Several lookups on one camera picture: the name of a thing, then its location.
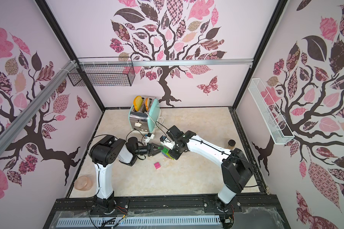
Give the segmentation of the pink lego brick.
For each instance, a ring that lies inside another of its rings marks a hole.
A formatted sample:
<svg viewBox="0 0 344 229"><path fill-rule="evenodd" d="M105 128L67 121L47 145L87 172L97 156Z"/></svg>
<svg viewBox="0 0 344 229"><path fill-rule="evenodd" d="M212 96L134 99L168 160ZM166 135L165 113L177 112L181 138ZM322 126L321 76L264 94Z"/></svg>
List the pink lego brick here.
<svg viewBox="0 0 344 229"><path fill-rule="evenodd" d="M159 169L159 168L161 167L161 165L160 165L159 162L156 162L156 163L154 164L154 167L155 167L156 169Z"/></svg>

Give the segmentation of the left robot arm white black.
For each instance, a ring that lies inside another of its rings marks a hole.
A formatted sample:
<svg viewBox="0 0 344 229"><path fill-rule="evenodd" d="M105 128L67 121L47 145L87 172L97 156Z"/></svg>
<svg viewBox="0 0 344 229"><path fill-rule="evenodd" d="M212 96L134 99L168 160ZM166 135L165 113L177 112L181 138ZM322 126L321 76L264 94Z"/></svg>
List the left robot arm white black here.
<svg viewBox="0 0 344 229"><path fill-rule="evenodd" d="M97 188L94 195L94 213L111 214L119 209L112 187L112 167L116 160L132 167L140 156L155 156L164 149L155 143L142 143L136 137L128 140L113 135L99 135L101 138L89 149L89 156L96 170Z"/></svg>

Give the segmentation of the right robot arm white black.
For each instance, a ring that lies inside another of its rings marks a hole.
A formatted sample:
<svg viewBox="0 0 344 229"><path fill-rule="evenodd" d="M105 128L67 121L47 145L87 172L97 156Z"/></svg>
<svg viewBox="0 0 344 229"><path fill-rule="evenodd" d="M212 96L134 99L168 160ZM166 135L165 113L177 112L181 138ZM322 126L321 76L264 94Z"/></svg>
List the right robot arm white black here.
<svg viewBox="0 0 344 229"><path fill-rule="evenodd" d="M212 161L221 168L223 188L216 195L215 205L226 211L236 195L240 194L253 176L253 165L238 148L219 147L201 138L195 132L182 132L176 126L167 130L160 142L169 149L169 155L178 160L182 153L193 152Z"/></svg>

